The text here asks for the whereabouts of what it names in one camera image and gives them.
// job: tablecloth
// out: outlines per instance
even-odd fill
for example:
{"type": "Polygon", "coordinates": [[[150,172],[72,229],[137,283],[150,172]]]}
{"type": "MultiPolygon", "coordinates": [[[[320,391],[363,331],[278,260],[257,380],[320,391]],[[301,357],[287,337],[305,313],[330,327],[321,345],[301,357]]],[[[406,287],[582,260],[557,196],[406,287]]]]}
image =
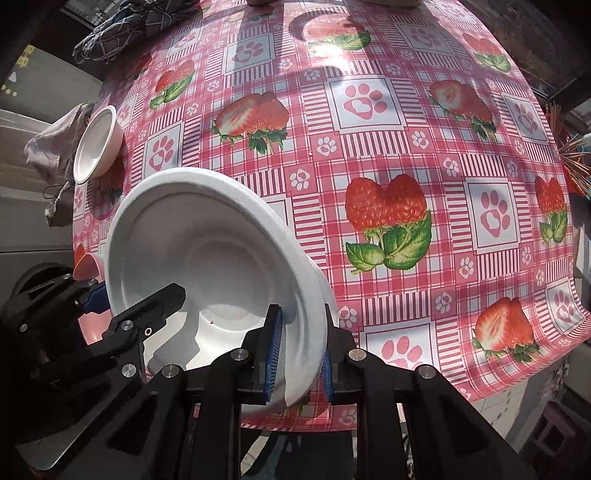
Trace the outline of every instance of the tablecloth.
{"type": "MultiPolygon", "coordinates": [[[[519,68],[455,0],[202,2],[120,61],[95,114],[124,145],[77,186],[73,242],[106,252],[121,199],[176,166],[259,194],[334,290],[340,326],[389,364],[437,367],[469,400],[590,335],[557,148],[519,68]]],[[[355,428],[316,384],[248,425],[355,428]]]]}

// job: gray cloth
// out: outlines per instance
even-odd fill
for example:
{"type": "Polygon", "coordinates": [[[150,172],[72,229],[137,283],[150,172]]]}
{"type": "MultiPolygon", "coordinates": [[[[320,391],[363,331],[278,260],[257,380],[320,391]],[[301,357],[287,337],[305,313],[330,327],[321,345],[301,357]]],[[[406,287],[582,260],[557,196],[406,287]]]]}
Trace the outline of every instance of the gray cloth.
{"type": "Polygon", "coordinates": [[[35,168],[48,185],[64,182],[45,209],[49,226],[72,223],[74,156],[94,106],[93,102],[77,105],[25,145],[27,165],[35,168]]]}
{"type": "Polygon", "coordinates": [[[108,62],[127,45],[150,38],[197,11],[199,0],[125,0],[115,15],[74,47],[74,59],[108,62]]]}

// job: white foam bowl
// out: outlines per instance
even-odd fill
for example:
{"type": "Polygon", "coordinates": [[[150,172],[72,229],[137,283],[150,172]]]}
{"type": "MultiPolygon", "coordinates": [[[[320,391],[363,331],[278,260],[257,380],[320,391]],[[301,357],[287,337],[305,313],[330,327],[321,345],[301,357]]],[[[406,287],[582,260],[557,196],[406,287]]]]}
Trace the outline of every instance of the white foam bowl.
{"type": "Polygon", "coordinates": [[[123,142],[123,129],[112,105],[103,108],[90,121],[74,156],[74,180],[84,183],[107,173],[123,142]]]}
{"type": "Polygon", "coordinates": [[[117,210],[108,252],[114,314],[171,282],[186,290],[183,308],[144,342],[152,373],[169,363],[211,364],[240,347],[277,303],[284,330],[275,390],[266,406],[243,410],[280,411],[308,392],[326,349],[324,302],[334,316],[334,297],[285,223],[247,187],[201,168],[156,173],[117,210]]]}

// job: pink cup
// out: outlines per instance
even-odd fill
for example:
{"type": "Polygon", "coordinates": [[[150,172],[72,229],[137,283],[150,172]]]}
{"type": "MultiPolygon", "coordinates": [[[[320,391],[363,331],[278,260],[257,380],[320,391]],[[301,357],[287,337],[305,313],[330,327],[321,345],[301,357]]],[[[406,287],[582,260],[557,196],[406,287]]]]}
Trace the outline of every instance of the pink cup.
{"type": "MultiPolygon", "coordinates": [[[[74,280],[105,279],[105,261],[100,255],[84,254],[74,268],[74,280]]],[[[102,340],[102,333],[109,327],[113,313],[86,313],[78,318],[80,330],[88,345],[102,340]]]]}

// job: cloth bag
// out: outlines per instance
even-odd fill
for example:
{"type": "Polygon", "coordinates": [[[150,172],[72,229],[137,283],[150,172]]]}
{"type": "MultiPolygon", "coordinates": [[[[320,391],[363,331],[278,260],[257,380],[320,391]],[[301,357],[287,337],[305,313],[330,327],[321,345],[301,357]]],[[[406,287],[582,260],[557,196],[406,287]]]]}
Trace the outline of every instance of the cloth bag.
{"type": "Polygon", "coordinates": [[[66,226],[72,223],[74,156],[94,106],[93,102],[75,106],[25,145],[27,166],[37,170],[50,186],[64,181],[60,192],[45,208],[49,226],[66,226]]]}

